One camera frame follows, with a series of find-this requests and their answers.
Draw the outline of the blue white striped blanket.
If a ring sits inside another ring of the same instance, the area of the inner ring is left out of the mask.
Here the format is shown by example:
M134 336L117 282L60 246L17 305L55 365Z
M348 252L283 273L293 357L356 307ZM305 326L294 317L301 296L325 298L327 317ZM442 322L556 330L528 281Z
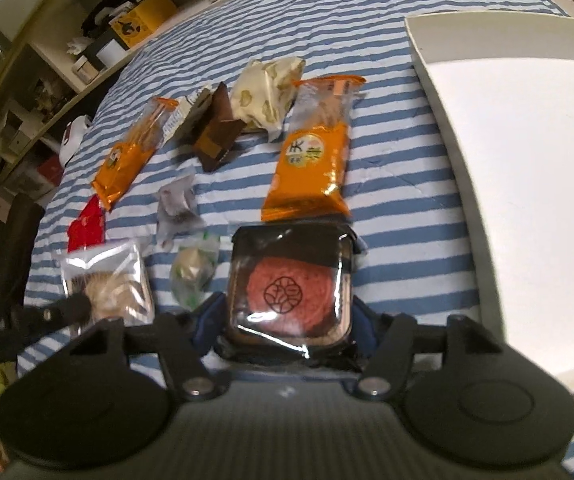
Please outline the blue white striped blanket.
M64 170L40 222L25 301L63 296L55 256L66 228L90 196L90 182L112 145L152 96L178 99L204 84L232 86L254 58L298 56L304 76L357 74L364 98L353 112L344 196L366 249L357 296L377 312L409 313L427 324L447 315L478 320L479 295L462 202L453 171L408 50L404 18L434 12L503 10L571 16L556 0L226 0L150 40L110 88L81 147ZM173 252L151 244L158 189L195 169L198 208L223 237L208 290L226 289L230 237L260 223L279 143L244 136L232 159L202 174L190 148L166 146L148 162L116 209L108 240L147 244L145 263L157 313L178 311L171 292Z

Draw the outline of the white cardboard box tray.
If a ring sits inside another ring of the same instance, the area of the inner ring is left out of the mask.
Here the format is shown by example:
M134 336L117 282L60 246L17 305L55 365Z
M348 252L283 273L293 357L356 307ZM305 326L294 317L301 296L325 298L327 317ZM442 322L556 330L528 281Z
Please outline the white cardboard box tray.
M405 26L462 199L481 321L574 392L574 18L445 12Z

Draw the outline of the clear pack swirl pastry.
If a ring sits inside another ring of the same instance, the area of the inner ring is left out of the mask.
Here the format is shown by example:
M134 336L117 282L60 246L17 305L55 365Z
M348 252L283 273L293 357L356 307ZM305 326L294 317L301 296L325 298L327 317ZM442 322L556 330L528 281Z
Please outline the clear pack swirl pastry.
M156 308L138 240L77 249L57 262L66 296L81 292L92 305L87 320L71 327L72 337L104 318L122 318L126 326L153 322Z

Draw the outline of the yellow black box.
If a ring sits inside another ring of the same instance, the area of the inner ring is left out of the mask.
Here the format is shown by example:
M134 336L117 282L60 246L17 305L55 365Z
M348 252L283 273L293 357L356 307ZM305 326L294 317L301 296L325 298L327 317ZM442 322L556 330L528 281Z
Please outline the yellow black box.
M177 12L173 0L142 0L133 10L117 16L111 28L129 48L151 36Z

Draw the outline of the red mooncake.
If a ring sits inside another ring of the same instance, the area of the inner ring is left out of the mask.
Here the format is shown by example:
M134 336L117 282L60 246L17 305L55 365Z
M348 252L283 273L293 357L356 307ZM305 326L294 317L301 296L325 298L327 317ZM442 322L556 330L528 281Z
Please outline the red mooncake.
M243 226L232 237L224 338L237 360L320 360L352 330L360 242L345 223Z

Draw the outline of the red snack bag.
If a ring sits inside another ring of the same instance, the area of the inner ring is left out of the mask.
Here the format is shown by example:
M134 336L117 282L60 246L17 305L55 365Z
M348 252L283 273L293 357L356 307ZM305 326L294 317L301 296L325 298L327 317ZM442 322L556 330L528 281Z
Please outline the red snack bag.
M94 194L68 227L68 252L104 244L104 208Z

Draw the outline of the wooden bedside shelf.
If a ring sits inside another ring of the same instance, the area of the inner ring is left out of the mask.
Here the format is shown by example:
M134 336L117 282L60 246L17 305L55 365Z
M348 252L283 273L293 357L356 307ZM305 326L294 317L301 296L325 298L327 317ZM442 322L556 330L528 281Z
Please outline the wooden bedside shelf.
M137 50L209 0L173 0L176 14L134 48L110 22L142 0L0 0L0 186L42 196L38 171L59 151L67 122L93 115ZM115 39L125 58L105 68L98 50Z

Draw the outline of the cream patterned snack pack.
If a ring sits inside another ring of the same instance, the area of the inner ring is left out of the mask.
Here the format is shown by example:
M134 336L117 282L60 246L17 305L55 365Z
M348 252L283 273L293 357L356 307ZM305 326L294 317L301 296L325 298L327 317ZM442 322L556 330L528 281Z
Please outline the cream patterned snack pack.
M304 58L251 60L242 70L229 95L232 117L247 131L264 130L275 142L296 99L296 82L303 75Z

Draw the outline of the white cylinder container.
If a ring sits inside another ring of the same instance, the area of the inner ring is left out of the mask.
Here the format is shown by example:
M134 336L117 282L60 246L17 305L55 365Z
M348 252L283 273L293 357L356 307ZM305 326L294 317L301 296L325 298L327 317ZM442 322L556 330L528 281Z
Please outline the white cylinder container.
M111 39L98 50L96 57L105 68L111 68L122 61L126 54L127 50L115 39Z

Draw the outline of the green-white round pastry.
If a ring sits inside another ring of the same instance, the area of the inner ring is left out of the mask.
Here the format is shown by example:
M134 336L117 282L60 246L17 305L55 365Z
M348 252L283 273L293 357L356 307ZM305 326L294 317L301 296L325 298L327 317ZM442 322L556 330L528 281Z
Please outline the green-white round pastry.
M170 271L172 295L181 308L196 310L203 301L220 255L218 235L202 232L180 242Z

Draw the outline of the slim orange snack pack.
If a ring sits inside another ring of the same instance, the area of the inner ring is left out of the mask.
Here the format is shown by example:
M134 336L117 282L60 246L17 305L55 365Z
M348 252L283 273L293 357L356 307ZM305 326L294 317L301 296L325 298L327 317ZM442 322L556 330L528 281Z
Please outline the slim orange snack pack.
M177 105L173 99L151 98L126 135L112 146L92 181L92 187L106 211L112 211L140 170L160 148L163 127Z

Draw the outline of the orange snack pack with logo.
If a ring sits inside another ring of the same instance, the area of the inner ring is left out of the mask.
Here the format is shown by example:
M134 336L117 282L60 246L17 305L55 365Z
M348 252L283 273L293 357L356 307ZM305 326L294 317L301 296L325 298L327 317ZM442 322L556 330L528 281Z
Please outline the orange snack pack with logo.
M294 83L296 102L261 209L262 221L349 217L342 188L352 110L364 84L366 79L360 75L329 75Z

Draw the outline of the brown foil snack pack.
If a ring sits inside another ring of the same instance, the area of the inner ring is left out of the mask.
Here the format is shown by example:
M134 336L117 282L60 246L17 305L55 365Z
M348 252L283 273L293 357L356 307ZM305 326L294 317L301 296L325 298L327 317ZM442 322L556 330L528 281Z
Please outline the brown foil snack pack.
M232 114L227 86L220 82L189 100L174 138L190 145L203 171L210 174L224 162L245 125Z

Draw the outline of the small grey candy wrapper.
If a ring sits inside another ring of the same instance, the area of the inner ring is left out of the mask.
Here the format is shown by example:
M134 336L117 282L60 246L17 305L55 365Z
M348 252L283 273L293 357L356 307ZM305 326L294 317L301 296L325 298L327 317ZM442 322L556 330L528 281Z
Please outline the small grey candy wrapper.
M196 232L206 226L198 211L195 175L193 171L185 172L157 192L156 240L164 248L172 245L176 235Z

